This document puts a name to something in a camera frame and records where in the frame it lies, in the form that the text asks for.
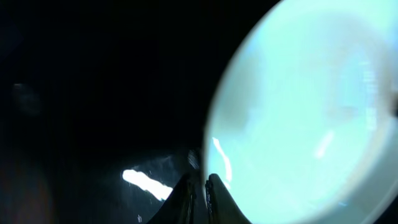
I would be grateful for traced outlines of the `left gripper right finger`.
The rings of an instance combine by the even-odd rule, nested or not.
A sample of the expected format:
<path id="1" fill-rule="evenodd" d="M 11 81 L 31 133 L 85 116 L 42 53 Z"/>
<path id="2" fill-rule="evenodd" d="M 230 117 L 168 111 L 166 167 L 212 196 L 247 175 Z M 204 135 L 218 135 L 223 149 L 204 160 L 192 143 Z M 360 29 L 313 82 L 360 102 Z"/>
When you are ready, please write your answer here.
<path id="1" fill-rule="evenodd" d="M 209 175 L 205 190 L 209 224 L 251 224 L 217 174 Z"/>

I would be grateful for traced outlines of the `light green plate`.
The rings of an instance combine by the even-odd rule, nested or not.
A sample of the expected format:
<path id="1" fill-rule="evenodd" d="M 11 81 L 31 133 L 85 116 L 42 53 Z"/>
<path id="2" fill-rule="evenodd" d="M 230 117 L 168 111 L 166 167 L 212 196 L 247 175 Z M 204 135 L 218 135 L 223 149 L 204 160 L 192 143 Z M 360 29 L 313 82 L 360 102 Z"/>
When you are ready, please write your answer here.
<path id="1" fill-rule="evenodd" d="M 397 197 L 397 0 L 279 1 L 228 64 L 205 131 L 251 223 L 374 223 Z"/>

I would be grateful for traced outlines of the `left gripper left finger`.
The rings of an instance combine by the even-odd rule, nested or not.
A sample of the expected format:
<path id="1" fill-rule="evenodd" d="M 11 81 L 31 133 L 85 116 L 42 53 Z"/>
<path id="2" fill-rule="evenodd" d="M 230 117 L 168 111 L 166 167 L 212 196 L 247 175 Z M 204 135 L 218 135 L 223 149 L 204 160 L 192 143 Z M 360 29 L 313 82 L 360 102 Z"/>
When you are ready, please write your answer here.
<path id="1" fill-rule="evenodd" d="M 193 174 L 186 173 L 147 224 L 193 224 L 195 199 Z"/>

